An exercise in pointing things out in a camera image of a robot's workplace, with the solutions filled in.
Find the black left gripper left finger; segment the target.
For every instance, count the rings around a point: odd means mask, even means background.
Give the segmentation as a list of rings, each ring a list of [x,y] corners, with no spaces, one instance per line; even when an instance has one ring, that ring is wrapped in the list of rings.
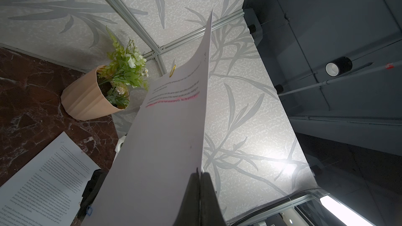
[[[199,226],[200,225],[200,173],[196,170],[190,175],[186,191],[181,203],[174,226]]]

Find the gold paperclip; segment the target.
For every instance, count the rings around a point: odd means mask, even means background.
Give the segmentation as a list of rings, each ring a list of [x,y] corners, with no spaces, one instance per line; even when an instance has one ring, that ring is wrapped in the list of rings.
[[[170,72],[170,74],[169,74],[169,77],[172,77],[172,76],[173,76],[176,67],[177,67],[177,65],[174,65],[174,66],[172,67],[171,72]]]

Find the white printed text document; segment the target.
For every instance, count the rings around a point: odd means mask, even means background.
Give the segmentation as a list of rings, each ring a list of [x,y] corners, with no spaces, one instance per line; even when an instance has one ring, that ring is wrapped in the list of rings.
[[[69,226],[98,165],[61,133],[1,187],[2,226]]]

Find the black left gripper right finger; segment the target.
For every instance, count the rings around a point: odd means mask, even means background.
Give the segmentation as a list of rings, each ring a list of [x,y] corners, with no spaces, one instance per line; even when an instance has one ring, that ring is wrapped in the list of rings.
[[[201,226],[226,226],[209,173],[200,179]]]

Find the document with purple highlight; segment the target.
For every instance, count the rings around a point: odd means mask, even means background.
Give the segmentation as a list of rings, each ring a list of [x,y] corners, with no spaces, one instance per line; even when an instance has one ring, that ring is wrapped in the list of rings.
[[[194,55],[150,86],[85,226],[173,226],[201,171],[211,21]]]

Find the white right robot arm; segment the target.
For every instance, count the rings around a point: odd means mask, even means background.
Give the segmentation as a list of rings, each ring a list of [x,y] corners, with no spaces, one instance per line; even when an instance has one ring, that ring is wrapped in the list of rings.
[[[104,183],[108,171],[97,169],[93,172],[91,179],[87,182],[87,185],[82,194],[82,200],[80,202],[80,208],[76,217],[82,221],[86,216],[92,214],[92,204],[97,194],[100,191],[102,184]]]

